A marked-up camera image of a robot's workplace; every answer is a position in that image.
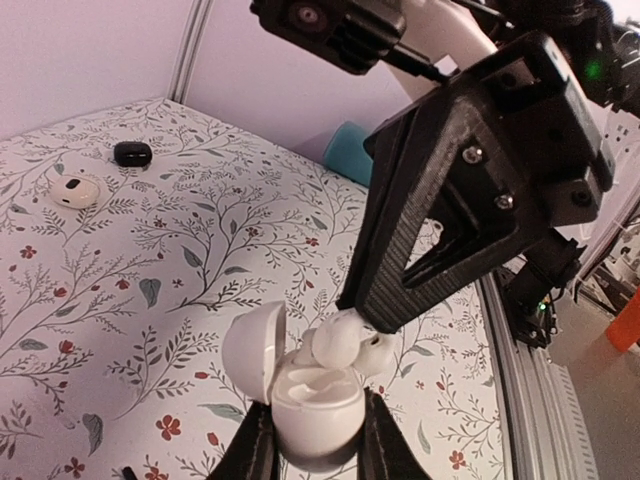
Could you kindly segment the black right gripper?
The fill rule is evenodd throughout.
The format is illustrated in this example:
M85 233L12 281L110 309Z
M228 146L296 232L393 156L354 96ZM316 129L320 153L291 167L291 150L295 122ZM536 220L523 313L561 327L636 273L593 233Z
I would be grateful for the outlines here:
M393 333L521 254L597 217L613 156L554 40L534 31L367 141L374 158L340 309Z

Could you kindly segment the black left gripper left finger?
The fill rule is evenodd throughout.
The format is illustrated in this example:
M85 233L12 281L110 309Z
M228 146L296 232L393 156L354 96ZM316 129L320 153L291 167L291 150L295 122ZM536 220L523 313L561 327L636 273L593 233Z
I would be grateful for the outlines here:
M279 478L279 470L271 407L254 401L209 478L272 480Z

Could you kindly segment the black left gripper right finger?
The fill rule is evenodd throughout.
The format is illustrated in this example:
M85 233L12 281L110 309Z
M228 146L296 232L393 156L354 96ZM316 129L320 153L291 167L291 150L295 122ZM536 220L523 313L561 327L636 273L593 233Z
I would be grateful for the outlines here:
M364 393L365 421L357 453L357 478L422 479L423 469L383 398L370 388Z

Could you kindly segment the white oval earbud case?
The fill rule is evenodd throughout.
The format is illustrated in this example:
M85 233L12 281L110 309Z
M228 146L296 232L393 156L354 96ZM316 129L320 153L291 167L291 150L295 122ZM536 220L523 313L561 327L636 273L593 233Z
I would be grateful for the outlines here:
M271 407L276 443L292 465L328 472L350 461L365 420L364 389L353 368L294 363L286 348L286 305L275 301L236 317L221 350L224 371L249 399Z

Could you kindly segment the white earbud partial top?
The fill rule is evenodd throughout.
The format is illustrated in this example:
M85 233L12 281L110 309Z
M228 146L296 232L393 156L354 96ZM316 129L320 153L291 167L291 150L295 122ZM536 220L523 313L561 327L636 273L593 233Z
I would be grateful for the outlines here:
M355 309L336 312L319 327L304 332L294 363L329 370L349 367L359 354L364 324Z

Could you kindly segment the cream earbud charging case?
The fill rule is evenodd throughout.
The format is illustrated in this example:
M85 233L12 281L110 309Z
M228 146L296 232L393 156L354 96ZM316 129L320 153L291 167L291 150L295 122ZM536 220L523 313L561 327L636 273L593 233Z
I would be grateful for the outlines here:
M52 184L49 195L60 206L83 210L98 201L100 187L84 177L62 175Z

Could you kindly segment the white earbud silicone tip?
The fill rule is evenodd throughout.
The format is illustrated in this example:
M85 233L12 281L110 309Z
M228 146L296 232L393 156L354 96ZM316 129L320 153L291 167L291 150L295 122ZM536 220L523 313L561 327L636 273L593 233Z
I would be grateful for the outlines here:
M377 333L360 343L353 368L367 378L384 373L394 359L395 347L395 335Z

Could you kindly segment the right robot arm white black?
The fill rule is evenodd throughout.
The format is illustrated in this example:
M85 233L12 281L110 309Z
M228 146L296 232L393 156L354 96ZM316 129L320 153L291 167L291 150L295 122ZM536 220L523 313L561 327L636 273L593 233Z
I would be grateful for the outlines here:
M516 256L530 315L577 274L614 158L591 104L637 112L639 36L602 1L508 1L498 50L366 139L373 174L339 310L393 333Z

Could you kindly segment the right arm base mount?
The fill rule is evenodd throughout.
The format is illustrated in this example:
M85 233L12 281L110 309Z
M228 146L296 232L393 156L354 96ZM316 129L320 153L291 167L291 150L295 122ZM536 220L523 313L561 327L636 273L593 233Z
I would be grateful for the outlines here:
M557 230L524 253L526 262L516 273L506 267L494 272L500 299L514 339L545 349L556 331L551 293L562 291L581 268L584 248Z

